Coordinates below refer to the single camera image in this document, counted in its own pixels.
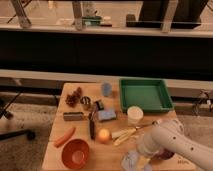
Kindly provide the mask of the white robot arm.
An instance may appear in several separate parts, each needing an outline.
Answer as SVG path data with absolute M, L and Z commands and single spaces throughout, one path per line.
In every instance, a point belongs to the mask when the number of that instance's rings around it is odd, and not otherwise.
M 213 149 L 187 138 L 178 119 L 154 124 L 137 140 L 136 149 L 144 157 L 153 157 L 162 148 L 181 155 L 205 171 L 213 171 Z

